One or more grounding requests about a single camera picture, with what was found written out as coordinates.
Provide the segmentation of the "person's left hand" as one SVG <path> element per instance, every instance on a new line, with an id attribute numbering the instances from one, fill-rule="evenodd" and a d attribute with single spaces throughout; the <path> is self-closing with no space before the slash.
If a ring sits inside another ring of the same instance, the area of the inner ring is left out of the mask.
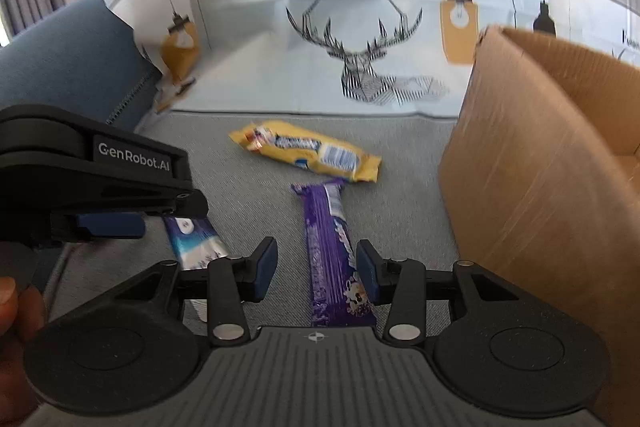
<path id="1" fill-rule="evenodd" d="M 13 277 L 1 277 L 1 425 L 19 426 L 37 406 L 26 378 L 23 353 L 43 328 L 46 308 L 32 285 L 21 293 Z"/>

